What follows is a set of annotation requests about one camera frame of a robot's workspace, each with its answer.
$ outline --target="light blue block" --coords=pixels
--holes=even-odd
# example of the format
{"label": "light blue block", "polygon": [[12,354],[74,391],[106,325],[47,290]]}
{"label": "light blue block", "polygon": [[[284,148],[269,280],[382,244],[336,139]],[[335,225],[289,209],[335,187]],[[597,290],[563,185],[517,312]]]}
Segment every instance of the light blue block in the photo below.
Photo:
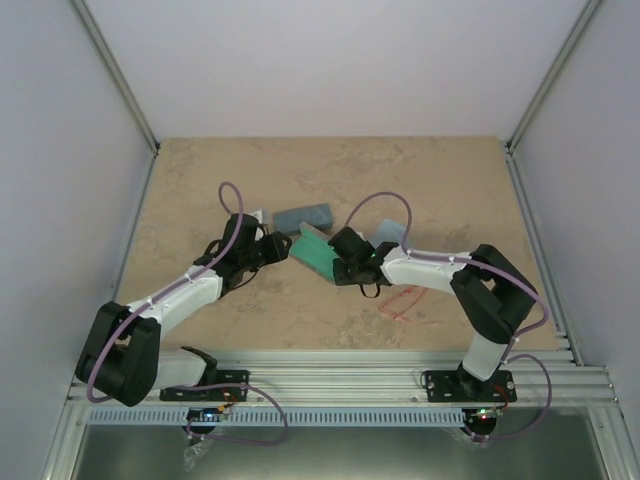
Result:
{"label": "light blue block", "polygon": [[404,225],[385,218],[380,225],[378,225],[378,229],[369,240],[369,243],[375,248],[382,242],[396,242],[399,244],[402,242],[405,228]]}
{"label": "light blue block", "polygon": [[333,227],[333,215],[326,203],[308,207],[293,208],[273,214],[273,227],[285,235],[300,235],[300,224],[306,222],[318,230]]}

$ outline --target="purple cable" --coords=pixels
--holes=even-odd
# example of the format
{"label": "purple cable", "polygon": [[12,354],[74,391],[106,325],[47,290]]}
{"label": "purple cable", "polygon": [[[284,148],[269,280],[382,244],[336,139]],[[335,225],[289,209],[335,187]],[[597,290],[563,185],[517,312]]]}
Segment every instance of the purple cable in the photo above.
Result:
{"label": "purple cable", "polygon": [[551,410],[551,397],[553,395],[553,387],[551,386],[551,377],[549,376],[549,372],[547,371],[547,368],[544,366],[544,364],[540,360],[538,360],[533,355],[529,355],[528,353],[521,353],[521,354],[515,355],[507,359],[506,363],[515,362],[516,360],[520,360],[521,358],[529,358],[534,362],[536,362],[542,369],[542,372],[544,373],[544,376],[547,379],[547,403],[542,409],[542,412],[540,412],[540,415],[538,415],[538,417],[533,422],[531,422],[529,425],[524,427],[522,430],[519,430],[515,433],[508,433],[506,435],[493,435],[493,436],[492,435],[488,435],[488,436],[476,435],[471,431],[471,429],[467,425],[465,425],[464,426],[465,431],[469,435],[471,435],[471,440],[473,440],[474,442],[484,443],[490,440],[513,440],[514,438],[518,438],[524,435],[525,433],[528,433],[534,428],[536,428],[538,425],[540,425],[542,420],[544,420],[545,417],[549,414],[549,410]]}
{"label": "purple cable", "polygon": [[251,390],[252,392],[256,392],[262,395],[264,398],[269,400],[269,402],[271,402],[271,404],[276,408],[276,410],[280,414],[280,418],[282,418],[282,423],[284,425],[284,430],[282,431],[282,435],[280,435],[280,437],[274,440],[249,440],[244,438],[225,437],[220,435],[199,435],[191,431],[192,421],[187,422],[186,430],[188,435],[191,435],[196,438],[204,437],[204,438],[209,438],[211,440],[220,440],[221,442],[239,443],[241,445],[256,445],[261,447],[271,447],[273,445],[279,445],[287,439],[287,436],[289,434],[289,422],[287,421],[287,415],[284,413],[284,410],[282,410],[282,407],[280,406],[280,404],[276,402],[271,395],[269,395],[267,392],[257,387],[252,387],[251,385],[248,385],[246,383],[220,383],[217,385],[202,385],[202,386],[196,386],[196,387],[176,387],[176,388],[179,388],[181,390],[190,390],[192,392],[198,392],[201,390],[214,390],[214,389],[220,389],[220,388],[246,388],[248,390]]}
{"label": "purple cable", "polygon": [[538,305],[540,305],[540,308],[542,308],[542,318],[540,320],[538,320],[536,323],[533,323],[533,324],[529,325],[528,327],[524,327],[524,328],[518,330],[513,335],[513,339],[511,340],[511,342],[509,343],[509,346],[507,347],[507,349],[504,352],[504,356],[502,357],[503,359],[507,357],[507,355],[509,354],[509,352],[513,348],[513,345],[515,344],[515,342],[517,341],[517,339],[521,335],[523,335],[524,333],[530,332],[531,330],[535,330],[536,328],[539,328],[542,325],[544,325],[545,323],[547,323],[547,320],[551,316],[551,312],[550,312],[549,307],[547,306],[547,304],[542,300],[542,298],[540,298],[540,296],[532,288],[530,288],[526,283],[522,282],[520,279],[514,277],[510,273],[507,273],[504,270],[500,270],[499,268],[496,268],[493,265],[488,265],[486,263],[479,262],[479,261],[473,260],[471,258],[456,257],[456,256],[453,256],[453,255],[425,255],[423,253],[418,253],[418,252],[414,252],[414,251],[410,250],[407,247],[407,244],[409,242],[409,233],[411,232],[411,224],[413,222],[413,212],[411,211],[411,206],[409,205],[409,202],[407,202],[407,199],[404,198],[399,193],[396,193],[396,192],[377,192],[377,193],[373,193],[373,194],[365,197],[360,203],[358,203],[358,205],[355,206],[355,208],[349,214],[349,216],[347,217],[347,221],[345,222],[345,225],[349,225],[349,223],[353,219],[354,215],[358,212],[358,210],[360,210],[360,208],[365,203],[367,203],[369,200],[372,200],[373,198],[381,197],[381,196],[395,197],[398,200],[400,200],[404,204],[405,208],[407,209],[407,227],[404,230],[404,234],[402,235],[402,241],[400,242],[400,246],[402,247],[402,250],[407,255],[409,255],[412,258],[417,258],[419,260],[426,260],[426,261],[430,261],[430,262],[434,262],[434,261],[435,262],[446,262],[446,261],[449,261],[449,262],[453,262],[453,263],[464,263],[464,264],[467,264],[467,265],[472,265],[472,266],[477,267],[477,268],[481,268],[483,270],[491,272],[494,275],[498,275],[499,277],[502,277],[505,280],[508,280],[509,282],[513,283],[515,286],[517,286],[518,288],[522,289],[527,295],[529,295]]}
{"label": "purple cable", "polygon": [[[206,272],[211,267],[213,267],[215,264],[217,264],[222,259],[222,257],[224,257],[227,254],[229,249],[231,249],[231,247],[233,246],[233,242],[235,242],[236,237],[238,236],[238,232],[240,231],[240,226],[242,224],[242,215],[243,215],[243,212],[244,212],[244,205],[243,205],[243,202],[242,202],[242,195],[240,194],[240,190],[238,190],[238,187],[236,187],[233,183],[231,183],[231,182],[222,182],[220,184],[220,186],[218,187],[218,198],[220,199],[220,203],[222,204],[222,208],[224,208],[227,213],[230,213],[231,210],[229,209],[229,207],[225,203],[224,198],[222,198],[222,189],[224,187],[230,187],[235,192],[236,197],[238,198],[238,221],[236,222],[236,228],[233,230],[233,234],[231,235],[231,238],[229,239],[229,242],[222,249],[220,254],[217,257],[215,257],[213,260],[211,260],[211,262],[209,262],[207,265],[202,267],[200,270],[196,271],[196,273],[194,273],[192,275],[191,280],[195,280],[200,275],[202,275],[204,272]],[[185,277],[185,278],[182,278],[182,279],[178,280],[177,282],[169,285],[167,288],[165,288],[164,290],[159,292],[157,295],[152,297],[151,298],[151,303],[157,303],[162,298],[164,298],[165,296],[167,296],[168,294],[173,292],[176,288],[181,287],[182,285],[184,285],[188,281],[189,281],[189,279]],[[93,366],[93,369],[91,370],[91,374],[89,375],[89,381],[87,382],[87,398],[89,399],[90,402],[92,402],[92,403],[103,403],[103,402],[106,402],[107,400],[111,399],[111,397],[109,395],[104,396],[104,397],[96,397],[96,396],[93,395],[93,387],[94,387],[94,385],[96,383],[96,378],[98,377],[98,372],[100,371],[100,368],[102,368],[102,365],[104,364],[104,361],[107,358],[107,355],[109,354],[109,351],[115,345],[116,340],[118,340],[118,337],[120,337],[122,332],[125,331],[125,329],[131,324],[131,322],[133,322],[136,319],[136,317],[138,315],[140,315],[142,312],[147,310],[150,306],[151,305],[149,303],[145,303],[141,307],[137,308],[134,312],[131,313],[131,315],[129,315],[127,318],[125,318],[125,320],[120,324],[120,326],[118,328],[116,328],[116,330],[113,332],[111,337],[109,337],[109,340],[107,340],[107,343],[105,344],[104,348],[100,352],[100,355],[98,355],[98,359],[96,360],[96,364]]]}

